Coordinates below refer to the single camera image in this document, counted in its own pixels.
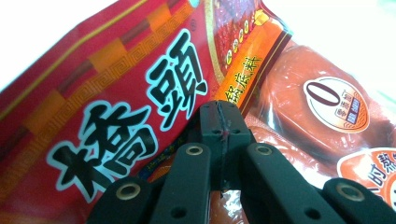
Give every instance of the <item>sausage package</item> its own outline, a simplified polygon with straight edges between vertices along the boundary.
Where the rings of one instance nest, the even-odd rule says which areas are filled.
[[[252,114],[311,158],[292,150],[286,156],[312,185],[322,188],[326,178],[349,178],[396,210],[395,114],[356,77],[307,46],[291,46],[266,77]],[[261,141],[268,132],[258,133]],[[323,178],[310,178],[311,162]]]
[[[84,223],[184,143],[201,104],[246,114],[289,39],[258,0],[120,0],[88,18],[1,92],[0,223]]]

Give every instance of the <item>white background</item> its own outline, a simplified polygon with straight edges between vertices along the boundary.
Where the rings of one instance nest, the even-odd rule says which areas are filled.
[[[0,91],[73,27],[113,2],[2,1]],[[381,102],[396,111],[395,0],[265,3],[294,32],[295,41],[310,46],[358,77]]]

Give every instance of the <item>round label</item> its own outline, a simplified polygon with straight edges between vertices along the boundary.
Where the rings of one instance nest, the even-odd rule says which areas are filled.
[[[367,104],[361,93],[343,79],[308,80],[304,93],[312,113],[326,126],[342,133],[358,133],[368,127]]]

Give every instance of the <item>product logo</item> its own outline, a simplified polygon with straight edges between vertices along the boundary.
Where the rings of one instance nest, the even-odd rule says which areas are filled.
[[[62,141],[47,156],[47,163],[61,171],[56,189],[75,185],[90,203],[98,190],[105,191],[115,178],[127,176],[137,161],[153,156],[158,142],[146,124],[150,111],[148,105],[132,110],[127,103],[112,106],[107,101],[88,105],[78,147]]]
[[[396,211],[396,148],[371,148],[345,156],[338,175],[354,180]]]
[[[207,84],[189,30],[178,34],[167,54],[147,71],[146,80],[150,84],[147,96],[164,117],[161,131],[173,127],[179,111],[187,112],[186,119],[191,117],[196,95],[206,95]]]
[[[323,124],[342,133],[364,131],[370,122],[367,104],[350,83],[336,77],[321,77],[304,84],[312,113]]]

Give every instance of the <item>black plastic part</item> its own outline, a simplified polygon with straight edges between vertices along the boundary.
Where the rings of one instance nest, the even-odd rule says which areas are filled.
[[[177,151],[150,223],[207,223],[210,150],[198,143]]]
[[[276,147],[251,144],[240,175],[241,203],[252,223],[345,223]]]
[[[163,182],[164,177],[150,184],[132,176],[116,181],[96,203],[86,223],[148,223]]]
[[[212,152],[212,190],[240,189],[238,163],[252,135],[238,107],[212,101],[200,107],[201,141]]]
[[[347,223],[396,223],[396,213],[357,182],[331,179],[325,183],[322,195]]]

